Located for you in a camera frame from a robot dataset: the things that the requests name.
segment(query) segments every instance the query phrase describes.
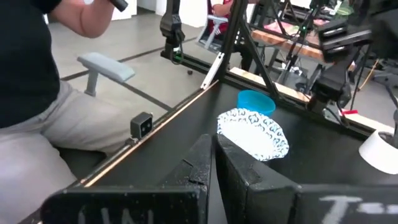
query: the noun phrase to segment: gray pants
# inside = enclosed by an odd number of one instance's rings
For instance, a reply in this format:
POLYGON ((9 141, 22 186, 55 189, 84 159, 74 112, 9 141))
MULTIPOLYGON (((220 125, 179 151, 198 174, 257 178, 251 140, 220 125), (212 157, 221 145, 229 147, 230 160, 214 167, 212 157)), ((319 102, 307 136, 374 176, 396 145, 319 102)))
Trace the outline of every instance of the gray pants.
POLYGON ((129 137, 131 115, 61 82, 42 114, 0 129, 0 224, 15 224, 76 180, 53 147, 113 152, 129 137))

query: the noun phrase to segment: blue bowl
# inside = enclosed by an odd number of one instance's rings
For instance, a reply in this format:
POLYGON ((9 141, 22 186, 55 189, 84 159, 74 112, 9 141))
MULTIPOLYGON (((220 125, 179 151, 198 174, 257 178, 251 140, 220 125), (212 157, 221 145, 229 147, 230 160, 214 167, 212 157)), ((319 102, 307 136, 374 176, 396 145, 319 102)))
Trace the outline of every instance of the blue bowl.
POLYGON ((274 100, 253 90, 244 90, 238 94, 238 108, 255 111, 270 117, 275 111, 274 100))

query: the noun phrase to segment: person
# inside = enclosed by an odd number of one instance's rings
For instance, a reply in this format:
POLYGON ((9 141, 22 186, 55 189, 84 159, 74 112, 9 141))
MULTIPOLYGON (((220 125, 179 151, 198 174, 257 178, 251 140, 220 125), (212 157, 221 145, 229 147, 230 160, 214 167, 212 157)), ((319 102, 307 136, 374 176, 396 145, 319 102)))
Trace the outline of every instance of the person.
MULTIPOLYGON (((218 17, 229 17, 229 13, 231 12, 231 6, 233 0, 210 0, 210 5, 208 7, 208 14, 218 16, 218 17)), ((249 0, 249 3, 257 3, 257 0, 249 0)), ((214 28, 214 22, 209 21, 209 31, 212 32, 214 28)), ((225 33, 228 29, 228 23, 220 24, 218 30, 216 30, 215 39, 224 41, 225 33)), ((234 44, 233 52, 239 52, 241 54, 241 68, 245 71, 249 71, 252 55, 245 43, 236 43, 234 44)))
POLYGON ((76 178, 54 148, 112 153, 131 115, 60 82, 44 14, 79 35, 99 37, 108 0, 0 2, 0 223, 15 224, 76 178))

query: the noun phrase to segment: wooden table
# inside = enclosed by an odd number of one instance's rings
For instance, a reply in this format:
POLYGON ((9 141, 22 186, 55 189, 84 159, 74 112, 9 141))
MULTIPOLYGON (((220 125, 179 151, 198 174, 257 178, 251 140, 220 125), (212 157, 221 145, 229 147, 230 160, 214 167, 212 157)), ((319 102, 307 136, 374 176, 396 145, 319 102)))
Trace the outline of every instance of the wooden table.
MULTIPOLYGON (((246 72, 246 71, 241 70, 240 68, 236 68, 236 67, 232 68, 230 70, 230 72, 232 72, 233 74, 239 75, 241 77, 247 78, 249 80, 252 80, 252 81, 254 81, 256 83, 259 83, 261 85, 266 86, 266 84, 264 83, 264 80, 258 75, 246 72)), ((280 93, 282 93, 284 95, 291 96, 292 98, 298 99, 298 100, 300 100, 302 102, 309 102, 310 99, 311 99, 311 96, 305 95, 305 94, 303 94, 303 93, 301 93, 299 91, 295 91, 295 90, 293 90, 293 89, 291 89, 289 87, 283 86, 281 84, 275 83, 275 86, 276 86, 276 88, 278 89, 278 91, 280 93)), ((392 128, 390 126, 387 126, 385 124, 382 124, 382 123, 380 123, 378 121, 366 118, 366 117, 361 116, 359 114, 348 114, 348 115, 345 115, 345 118, 347 118, 347 119, 349 119, 351 121, 354 121, 356 123, 365 125, 367 127, 373 128, 375 130, 387 131, 387 132, 390 132, 390 133, 394 132, 394 128, 392 128)))
MULTIPOLYGON (((287 40, 286 38, 279 37, 277 35, 263 32, 260 30, 252 31, 251 37, 257 42, 263 42, 267 45, 275 45, 276 47, 278 46, 278 48, 284 49, 286 51, 290 50, 290 48, 293 46, 294 43, 293 41, 287 40)), ((307 35, 306 40, 311 44, 319 45, 318 36, 314 32, 311 32, 309 35, 307 35)), ((294 48, 294 53, 298 53, 299 55, 304 55, 306 57, 316 60, 317 62, 321 62, 322 64, 327 64, 323 60, 322 51, 319 49, 307 45, 302 46, 302 44, 297 44, 294 48)), ((352 63, 351 66, 349 67, 349 70, 353 71, 354 69, 355 69, 355 64, 352 63)))

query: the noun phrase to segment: gray floor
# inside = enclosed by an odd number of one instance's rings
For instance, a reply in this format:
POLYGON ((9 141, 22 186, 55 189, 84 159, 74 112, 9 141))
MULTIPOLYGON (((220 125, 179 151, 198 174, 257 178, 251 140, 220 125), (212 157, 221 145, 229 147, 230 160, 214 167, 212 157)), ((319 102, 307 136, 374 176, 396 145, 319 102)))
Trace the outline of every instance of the gray floor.
MULTIPOLYGON (((142 14, 125 21, 114 21, 108 31, 98 39, 85 39, 60 24, 50 24, 53 54, 60 76, 65 77, 84 71, 85 68, 76 61, 76 58, 87 52, 99 52, 121 60, 161 48, 164 45, 164 38, 159 30, 160 18, 154 14, 142 14)), ((184 26, 183 31, 186 38, 191 39, 199 34, 200 29, 184 26)), ((215 57, 214 54, 195 45, 194 41, 184 44, 184 52, 207 62, 212 62, 215 57)), ((204 75, 197 72, 187 75, 187 68, 173 65, 161 58, 159 54, 160 51, 156 51, 125 62, 137 73, 128 81, 128 84, 173 107, 198 89, 204 75)), ((267 52, 267 56, 267 58, 271 57, 270 52, 267 52)), ((239 56, 234 54, 231 58, 231 66, 238 65, 239 56)), ((302 65, 310 72, 315 68, 314 63, 305 60, 302 60, 302 65)), ((87 76, 83 76, 69 82, 75 88, 84 90, 86 81, 87 76)), ((147 111, 158 118, 166 112, 125 87, 105 78, 99 80, 97 91, 99 99, 124 108, 127 113, 131 113, 132 117, 141 111, 147 111)), ((354 108, 368 118, 390 126, 394 125, 392 120, 394 105, 385 89, 377 83, 369 82, 358 93, 354 108)))

